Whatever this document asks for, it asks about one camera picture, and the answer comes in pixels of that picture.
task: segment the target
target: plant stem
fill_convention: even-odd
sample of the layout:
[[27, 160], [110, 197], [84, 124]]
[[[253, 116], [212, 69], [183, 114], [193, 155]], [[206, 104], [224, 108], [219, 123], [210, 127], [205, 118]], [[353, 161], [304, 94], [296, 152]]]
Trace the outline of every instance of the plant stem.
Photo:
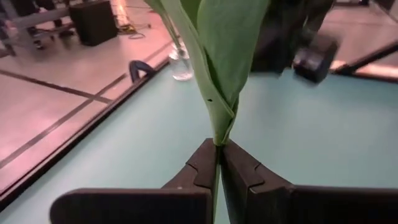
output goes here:
[[177, 49], [181, 49], [180, 41], [178, 40], [178, 34], [174, 29], [173, 22], [171, 21], [170, 17], [166, 14], [159, 14], [160, 18], [162, 19], [163, 24], [166, 26], [167, 31], [169, 32], [175, 46]]
[[190, 66], [189, 66], [188, 60], [186, 59], [187, 52], [184, 49], [182, 49], [181, 45], [179, 47], [177, 47], [177, 53], [178, 53], [178, 57], [184, 63], [185, 68], [187, 69], [187, 71], [189, 71]]
[[223, 154], [225, 146], [216, 146], [216, 180], [215, 180], [215, 187], [213, 192], [213, 223], [216, 219], [216, 211], [217, 211], [217, 199], [218, 199], [218, 184], [220, 182], [220, 175], [221, 175], [221, 155]]

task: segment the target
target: tulip leaf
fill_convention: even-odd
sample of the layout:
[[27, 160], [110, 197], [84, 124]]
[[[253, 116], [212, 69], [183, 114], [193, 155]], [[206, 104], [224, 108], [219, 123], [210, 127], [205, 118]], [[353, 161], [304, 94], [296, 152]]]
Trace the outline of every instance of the tulip leaf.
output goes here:
[[226, 144], [269, 0], [146, 0], [188, 50], [217, 146]]

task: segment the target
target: clear glass bottle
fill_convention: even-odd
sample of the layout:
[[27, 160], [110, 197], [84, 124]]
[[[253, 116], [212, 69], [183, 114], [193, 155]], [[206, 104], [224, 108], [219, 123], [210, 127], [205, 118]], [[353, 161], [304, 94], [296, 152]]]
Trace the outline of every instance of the clear glass bottle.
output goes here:
[[193, 77], [193, 69], [189, 60], [188, 51], [184, 44], [178, 48], [173, 44], [173, 51], [169, 54], [170, 67], [173, 78], [178, 81], [187, 81]]

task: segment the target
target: teal table surface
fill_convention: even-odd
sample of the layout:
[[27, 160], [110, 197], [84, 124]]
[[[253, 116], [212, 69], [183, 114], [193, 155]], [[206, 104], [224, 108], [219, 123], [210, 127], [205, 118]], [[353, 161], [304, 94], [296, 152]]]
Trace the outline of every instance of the teal table surface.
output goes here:
[[[398, 85], [330, 75], [314, 87], [291, 71], [249, 77], [231, 139], [294, 184], [398, 188]], [[205, 138], [195, 80], [165, 68], [0, 213], [46, 224], [51, 203], [82, 187], [159, 188]], [[229, 223], [222, 185], [216, 223]]]

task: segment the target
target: black box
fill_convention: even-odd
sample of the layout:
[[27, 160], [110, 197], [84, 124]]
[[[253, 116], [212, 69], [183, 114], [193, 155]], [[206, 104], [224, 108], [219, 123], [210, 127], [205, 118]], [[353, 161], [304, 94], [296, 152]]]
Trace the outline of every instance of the black box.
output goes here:
[[96, 46], [118, 35], [109, 1], [77, 4], [69, 12], [83, 45]]

